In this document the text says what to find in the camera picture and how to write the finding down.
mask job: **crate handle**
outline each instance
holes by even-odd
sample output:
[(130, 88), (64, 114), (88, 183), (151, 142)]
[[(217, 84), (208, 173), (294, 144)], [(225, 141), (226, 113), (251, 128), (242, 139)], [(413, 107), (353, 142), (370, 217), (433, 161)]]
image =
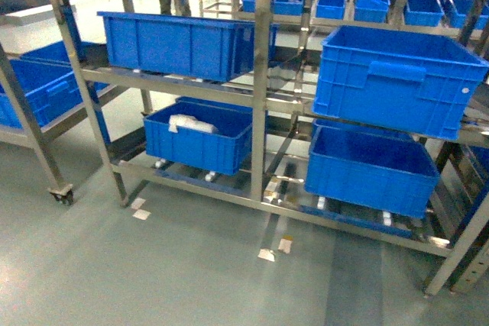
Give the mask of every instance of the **crate handle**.
[(402, 79), (421, 83), (424, 82), (426, 78), (426, 68), (405, 64), (373, 61), (368, 68), (368, 75), (384, 76), (392, 79)]

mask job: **metal rack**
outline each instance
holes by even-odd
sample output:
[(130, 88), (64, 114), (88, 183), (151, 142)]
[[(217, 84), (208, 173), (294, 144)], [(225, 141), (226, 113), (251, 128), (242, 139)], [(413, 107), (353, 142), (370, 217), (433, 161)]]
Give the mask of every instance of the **metal rack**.
[[(483, 0), (477, 0), (472, 9), (473, 17), (459, 35), (459, 40), (467, 44), (475, 25)], [(199, 82), (182, 76), (135, 73), (132, 70), (116, 68), (107, 63), (80, 62), (72, 34), (76, 25), (69, 24), (63, 13), (70, 9), (69, 0), (51, 0), (61, 29), (61, 34), (69, 51), (70, 62), (87, 106), (87, 114), (100, 147), (102, 160), (118, 189), (121, 206), (129, 204), (122, 175), (135, 176), (143, 181), (156, 182), (165, 186), (206, 195), (211, 198), (260, 209), (270, 213), (286, 215), (301, 221), (329, 228), (347, 231), (364, 237), (384, 240), (414, 250), (437, 255), (440, 266), (433, 270), (425, 281), (423, 291), (427, 296), (435, 295), (453, 274), (466, 253), (471, 249), (476, 237), (489, 220), (489, 197), (471, 216), (465, 230), (457, 236), (457, 241), (446, 228), (439, 225), (439, 215), (452, 205), (441, 194), (432, 197), (432, 206), (423, 222), (393, 216), (393, 223), (387, 223), (382, 213), (369, 211), (359, 218), (345, 203), (329, 202), (326, 210), (316, 207), (317, 196), (306, 194), (302, 189), (307, 157), (287, 154), (293, 140), (310, 141), (311, 124), (303, 117), (316, 117), (311, 112), (314, 95), (304, 92), (306, 86), (314, 85), (305, 80), (306, 72), (315, 71), (319, 66), (320, 53), (307, 50), (311, 32), (311, 9), (313, 0), (305, 0), (300, 21), (300, 37), (297, 48), (278, 47), (276, 60), (279, 64), (269, 69), (268, 39), (272, 22), (269, 0), (257, 0), (256, 31), (254, 51), (253, 85), (231, 82), (216, 85)], [(483, 34), (489, 31), (486, 27)], [(484, 35), (477, 48), (486, 50)], [(253, 108), (253, 147), (251, 161), (247, 162), (236, 177), (217, 177), (213, 182), (203, 179), (205, 172), (191, 169), (190, 173), (178, 163), (165, 163), (158, 168), (152, 163), (136, 163), (133, 160), (145, 150), (144, 129), (141, 127), (118, 140), (110, 141), (105, 134), (105, 125), (97, 116), (97, 101), (93, 99), (92, 86), (87, 81), (107, 82), (125, 88), (165, 92), (173, 95), (203, 98), (227, 102)], [(284, 88), (293, 85), (292, 91)], [(266, 113), (278, 112), (290, 118), (271, 115), (266, 128)], [(483, 127), (464, 124), (456, 143), (489, 147), (489, 139), (481, 134)], [(283, 137), (278, 151), (267, 151), (266, 134)], [(437, 159), (439, 166), (446, 157), (442, 150)]]
[[(0, 0), (0, 15), (49, 4), (50, 0)], [(134, 11), (132, 0), (124, 0), (124, 7), (126, 11)], [(49, 143), (86, 118), (84, 106), (78, 105), (47, 126), (40, 127), (1, 45), (0, 79), (2, 79), (5, 93), (23, 127), (15, 129), (0, 126), (0, 141), (33, 149), (50, 183), (48, 191), (57, 201), (71, 205), (73, 203), (73, 185), (66, 182), (61, 175), (50, 151)], [(99, 106), (107, 104), (125, 90), (126, 88), (119, 86), (109, 86), (103, 89), (98, 96)], [(147, 92), (144, 92), (144, 106), (147, 111), (151, 110), (151, 101)]]

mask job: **floor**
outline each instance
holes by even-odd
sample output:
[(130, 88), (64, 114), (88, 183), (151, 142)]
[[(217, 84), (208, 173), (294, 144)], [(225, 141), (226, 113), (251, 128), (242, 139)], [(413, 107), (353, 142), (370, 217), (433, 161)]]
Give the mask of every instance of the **floor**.
[[(136, 90), (106, 106), (112, 136), (141, 126), (141, 109)], [(88, 121), (53, 149), (75, 184), (70, 208), (31, 150), (0, 144), (1, 326), (489, 324), (487, 276), (424, 299), (434, 257), (154, 184), (139, 194), (143, 221), (119, 207)], [(283, 234), (290, 254), (257, 257)]]

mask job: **rack wheel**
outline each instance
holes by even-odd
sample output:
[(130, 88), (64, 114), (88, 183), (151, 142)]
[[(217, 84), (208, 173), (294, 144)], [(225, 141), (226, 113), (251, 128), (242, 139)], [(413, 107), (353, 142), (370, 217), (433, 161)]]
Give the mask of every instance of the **rack wheel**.
[(217, 173), (214, 171), (211, 171), (206, 174), (206, 182), (212, 182), (214, 181), (215, 177), (217, 176)]
[(154, 168), (160, 169), (166, 163), (167, 163), (167, 160), (157, 160), (156, 163), (154, 164)]
[(73, 190), (70, 190), (66, 195), (51, 194), (57, 202), (61, 202), (63, 205), (73, 205)]

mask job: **caster wheel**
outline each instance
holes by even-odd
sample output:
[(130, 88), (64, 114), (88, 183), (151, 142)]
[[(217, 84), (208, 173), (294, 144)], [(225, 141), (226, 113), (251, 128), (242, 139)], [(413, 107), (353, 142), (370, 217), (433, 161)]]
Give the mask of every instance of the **caster wheel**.
[(160, 169), (166, 163), (167, 163), (167, 160), (157, 160), (156, 163), (154, 164), (154, 168)]
[(57, 202), (62, 203), (66, 206), (73, 205), (73, 190), (68, 191), (66, 195), (52, 194)]

